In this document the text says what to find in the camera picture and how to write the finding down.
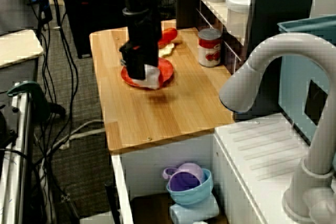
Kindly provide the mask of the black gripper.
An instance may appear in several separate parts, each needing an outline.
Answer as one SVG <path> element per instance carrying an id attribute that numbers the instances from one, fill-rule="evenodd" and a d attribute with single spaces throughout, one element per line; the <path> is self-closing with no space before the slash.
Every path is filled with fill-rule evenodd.
<path id="1" fill-rule="evenodd" d="M 145 79 L 144 64 L 158 66 L 158 41 L 161 21 L 150 8 L 141 11 L 122 10 L 127 21 L 129 40 L 120 48 L 131 79 Z"/>

